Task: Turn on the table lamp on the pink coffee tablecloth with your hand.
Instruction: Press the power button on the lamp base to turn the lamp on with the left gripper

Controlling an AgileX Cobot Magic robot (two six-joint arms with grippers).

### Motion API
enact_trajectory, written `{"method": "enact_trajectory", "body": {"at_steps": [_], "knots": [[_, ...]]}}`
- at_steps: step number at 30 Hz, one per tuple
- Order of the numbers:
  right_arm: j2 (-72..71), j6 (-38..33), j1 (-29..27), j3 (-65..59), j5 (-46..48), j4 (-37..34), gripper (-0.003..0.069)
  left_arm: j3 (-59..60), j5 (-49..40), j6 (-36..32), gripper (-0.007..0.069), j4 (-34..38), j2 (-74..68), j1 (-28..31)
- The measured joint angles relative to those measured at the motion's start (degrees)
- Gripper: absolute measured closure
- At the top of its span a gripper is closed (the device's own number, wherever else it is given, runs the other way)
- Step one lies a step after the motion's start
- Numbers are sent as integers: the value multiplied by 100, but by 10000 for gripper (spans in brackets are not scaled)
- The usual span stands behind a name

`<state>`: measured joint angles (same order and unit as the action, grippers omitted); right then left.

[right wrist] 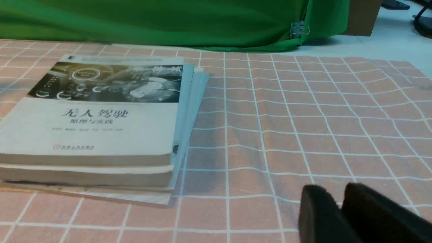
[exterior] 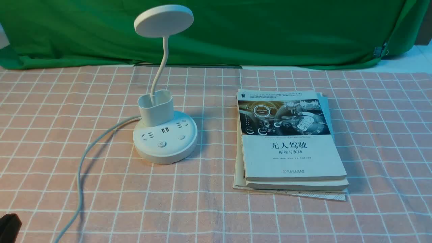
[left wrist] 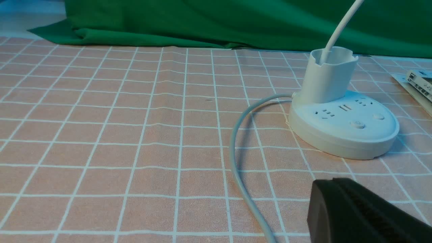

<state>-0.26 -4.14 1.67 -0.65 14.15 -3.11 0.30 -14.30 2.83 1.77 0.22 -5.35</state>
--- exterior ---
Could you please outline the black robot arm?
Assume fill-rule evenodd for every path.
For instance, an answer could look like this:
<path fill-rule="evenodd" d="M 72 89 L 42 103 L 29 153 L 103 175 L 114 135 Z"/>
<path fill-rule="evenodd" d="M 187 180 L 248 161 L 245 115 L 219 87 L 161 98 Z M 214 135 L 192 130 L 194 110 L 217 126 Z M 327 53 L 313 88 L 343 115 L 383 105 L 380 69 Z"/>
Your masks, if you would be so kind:
<path fill-rule="evenodd" d="M 22 224 L 16 213 L 3 215 L 0 219 L 0 242 L 15 243 Z"/>

